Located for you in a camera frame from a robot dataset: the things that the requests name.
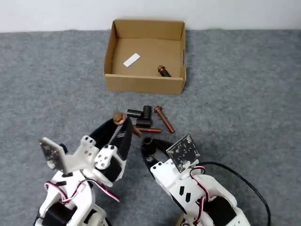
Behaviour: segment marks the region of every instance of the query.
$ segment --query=bolt head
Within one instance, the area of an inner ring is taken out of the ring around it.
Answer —
[[[157,113],[158,111],[161,111],[162,110],[162,107],[161,106],[156,106],[154,108],[154,112]]]
[[[115,122],[120,122],[121,120],[123,120],[123,114],[120,112],[114,113],[113,120]]]

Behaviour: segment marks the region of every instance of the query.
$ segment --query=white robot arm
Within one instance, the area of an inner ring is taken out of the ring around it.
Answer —
[[[160,149],[169,159],[158,161]],[[147,137],[142,156],[150,173],[184,213],[182,226],[250,226],[235,197],[212,176],[203,174],[190,135],[171,144]]]
[[[107,121],[89,136],[83,136],[72,155],[64,145],[44,137],[40,145],[48,166],[58,170],[45,183],[47,197],[34,226],[109,226],[105,211],[95,204],[96,185],[111,198],[119,198],[107,190],[122,178],[131,144],[133,125],[126,119],[118,125]]]

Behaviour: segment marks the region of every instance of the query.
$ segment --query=copper bolt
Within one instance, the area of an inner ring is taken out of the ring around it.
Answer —
[[[138,137],[142,136],[142,131],[140,131],[138,128],[136,128],[136,126],[133,126],[133,133]]]
[[[127,114],[125,113],[121,113],[121,112],[116,112],[114,113],[114,116],[113,116],[113,122],[120,126],[122,125],[127,119]],[[136,135],[136,136],[142,136],[142,132],[139,131],[135,126],[133,126],[133,133]]]
[[[168,128],[170,133],[174,133],[175,129],[173,128],[173,126],[170,124],[169,120],[167,119],[167,117],[164,115],[163,111],[162,111],[162,107],[161,106],[156,106],[154,108],[154,112],[158,113],[158,115],[160,116],[160,118],[163,120],[163,122],[165,123],[166,127]]]
[[[113,121],[114,122],[120,122],[121,120],[123,120],[123,113],[121,113],[121,112],[114,113]]]
[[[155,128],[142,128],[142,127],[135,127],[140,132],[149,132],[149,133],[162,133],[161,129],[155,129]]]

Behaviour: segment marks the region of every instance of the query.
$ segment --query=cardboard box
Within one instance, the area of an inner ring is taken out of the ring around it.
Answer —
[[[107,89],[181,94],[186,82],[185,38],[183,21],[114,20],[104,62]],[[134,53],[140,58],[125,67]],[[172,77],[161,77],[159,65]]]

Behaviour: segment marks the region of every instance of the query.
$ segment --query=box flap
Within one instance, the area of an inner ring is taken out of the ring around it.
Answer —
[[[107,89],[117,92],[181,94],[183,78],[105,74]]]
[[[111,28],[108,48],[104,59],[104,67],[103,67],[104,74],[112,73],[112,64],[113,64],[116,43],[117,43],[116,28],[115,28],[115,24],[113,23]]]
[[[183,21],[160,20],[114,20],[118,38],[146,38],[180,40],[184,27]]]

